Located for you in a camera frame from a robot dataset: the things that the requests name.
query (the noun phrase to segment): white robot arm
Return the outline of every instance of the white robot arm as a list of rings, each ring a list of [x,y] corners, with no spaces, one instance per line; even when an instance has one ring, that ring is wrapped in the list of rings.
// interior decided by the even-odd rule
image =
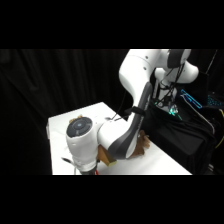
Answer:
[[[94,119],[80,118],[68,126],[68,147],[82,174],[94,173],[99,144],[117,160],[127,159],[133,154],[152,95],[151,74],[155,68],[162,68],[166,74],[166,71],[185,63],[189,55],[190,49],[129,51],[119,71],[122,85],[133,97],[133,108],[126,125],[120,126],[114,120],[103,120],[99,125]]]
[[[160,92],[158,97],[158,108],[169,112],[170,107],[172,107],[172,103],[175,101],[177,90],[174,88],[173,92],[169,92],[171,88],[171,83],[191,83],[193,82],[199,74],[199,70],[196,66],[191,65],[187,61],[181,61],[181,65],[184,65],[182,68],[182,72],[177,80],[177,75],[179,68],[175,69],[163,69],[157,68],[155,71],[155,77],[157,79],[157,83],[160,84]]]

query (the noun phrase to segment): black cable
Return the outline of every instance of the black cable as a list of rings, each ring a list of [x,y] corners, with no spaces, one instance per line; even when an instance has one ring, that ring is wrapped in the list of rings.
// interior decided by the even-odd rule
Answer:
[[[67,163],[72,164],[74,166],[74,163],[71,160],[66,159],[66,158],[61,158],[61,159],[64,160],[65,162],[67,162]]]
[[[169,76],[170,73],[171,73],[173,70],[174,70],[174,68],[173,68],[173,69],[166,75],[166,77]],[[163,80],[160,82],[160,84],[163,85],[164,87],[167,87],[167,86],[165,86],[165,85],[163,84]]]
[[[130,117],[130,115],[127,115],[127,116],[124,116],[124,117],[118,118],[118,119],[116,119],[116,120],[114,120],[114,121],[119,121],[119,120],[121,120],[121,119],[123,119],[123,118],[128,118],[128,117]]]
[[[179,78],[180,78],[180,76],[181,76],[181,73],[182,73],[182,71],[183,71],[184,66],[185,66],[185,64],[183,64],[182,66],[179,67],[178,72],[177,72],[177,77],[176,77],[175,83],[172,84],[172,86],[170,87],[170,90],[168,91],[168,93],[167,93],[161,100],[159,100],[159,101],[157,102],[157,106],[158,106],[158,107],[160,107],[159,104],[160,104],[162,101],[164,101],[164,99],[165,99],[171,92],[173,93],[174,88],[175,88],[175,86],[176,86],[176,84],[177,84],[177,82],[178,82],[178,80],[179,80]]]
[[[115,114],[115,116],[114,116],[111,120],[113,120],[113,119],[118,115],[118,113],[120,112],[120,110],[121,110],[121,108],[122,108],[122,106],[123,106],[123,104],[124,104],[124,100],[125,100],[125,97],[126,97],[126,93],[127,93],[127,91],[125,90],[124,98],[123,98],[123,100],[122,100],[121,106],[120,106],[120,108],[118,109],[118,111],[117,111],[117,113]]]

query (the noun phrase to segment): black background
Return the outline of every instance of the black background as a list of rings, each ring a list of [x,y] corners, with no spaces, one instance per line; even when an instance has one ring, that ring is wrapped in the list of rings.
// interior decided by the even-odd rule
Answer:
[[[117,110],[118,71],[129,49],[1,49],[2,174],[51,174],[48,118],[98,102]],[[216,49],[193,49],[206,72]],[[224,94],[224,51],[209,70],[210,90]],[[132,106],[128,95],[122,110]]]

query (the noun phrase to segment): table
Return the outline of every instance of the table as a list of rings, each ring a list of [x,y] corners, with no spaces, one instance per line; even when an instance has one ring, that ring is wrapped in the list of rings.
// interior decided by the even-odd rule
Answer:
[[[106,104],[98,103],[49,118],[47,132],[51,145],[53,175],[74,175],[74,167],[61,158],[72,160],[66,143],[66,130],[69,121],[79,115],[90,118],[96,116],[113,117],[115,112]],[[121,119],[117,122],[122,125],[126,121]],[[110,168],[100,162],[97,170],[99,175],[191,175],[152,142],[150,148],[146,149],[144,156],[118,161]]]

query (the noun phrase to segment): cable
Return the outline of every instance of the cable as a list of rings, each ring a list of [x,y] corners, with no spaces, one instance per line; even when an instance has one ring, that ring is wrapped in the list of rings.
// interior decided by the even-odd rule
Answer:
[[[210,123],[204,116],[202,116],[197,110],[195,110],[195,109],[191,106],[190,103],[187,102],[187,100],[186,100],[185,97],[184,97],[185,95],[186,95],[186,94],[181,95],[181,97],[183,97],[185,103],[187,103],[187,104],[191,107],[191,109],[194,110],[195,113],[197,113],[203,120],[205,120],[205,121],[212,127],[212,133],[213,133],[213,135],[214,135],[214,134],[215,134],[215,128],[213,127],[213,125],[212,125],[212,124],[211,124],[211,123]]]
[[[127,115],[127,116],[124,116],[124,117],[118,118],[118,119],[116,119],[116,120],[114,120],[114,121],[119,121],[119,120],[121,120],[121,119],[123,119],[123,118],[127,118],[127,117],[130,117],[130,115]]]
[[[115,114],[115,116],[114,116],[111,120],[113,120],[113,119],[118,115],[118,113],[120,112],[120,110],[121,110],[121,108],[122,108],[122,106],[123,106],[123,104],[124,104],[124,100],[125,100],[125,97],[126,97],[126,93],[127,93],[127,91],[125,90],[124,98],[123,98],[123,100],[122,100],[121,106],[120,106],[120,108],[118,109],[118,111],[117,111],[117,113]]]
[[[223,143],[223,141],[224,141],[224,136],[223,136],[221,142],[220,142],[215,148],[217,149],[217,148]]]
[[[75,164],[71,160],[66,159],[66,158],[61,158],[61,159],[67,163],[70,163],[71,165],[73,165],[75,167]]]
[[[177,84],[177,82],[178,82],[178,80],[179,80],[179,78],[180,78],[180,76],[181,76],[181,73],[182,73],[182,71],[183,71],[184,66],[185,66],[185,64],[183,64],[182,66],[179,67],[178,72],[177,72],[177,77],[176,77],[175,83],[170,87],[170,90],[168,91],[168,93],[167,93],[161,100],[159,100],[159,101],[157,102],[157,106],[158,106],[158,107],[160,107],[159,104],[160,104],[162,101],[164,101],[164,99],[165,99],[171,92],[173,93],[174,88],[175,88],[175,86],[176,86],[176,84]]]
[[[181,121],[183,120],[180,115],[178,115],[178,117],[180,118]]]
[[[215,51],[214,57],[212,58],[212,61],[211,61],[210,65],[209,65],[209,67],[208,67],[208,70],[206,71],[206,74],[208,74],[209,69],[211,68],[211,66],[213,64],[213,61],[215,60],[215,57],[216,57],[217,53],[218,53],[218,49],[216,49],[216,51]]]
[[[169,76],[170,75],[170,73],[172,72],[174,70],[174,68],[165,76],[165,78],[167,78],[167,76]],[[167,87],[167,86],[165,86],[164,84],[163,84],[163,81],[164,81],[164,79],[160,82],[160,84],[161,85],[163,85],[164,87]]]

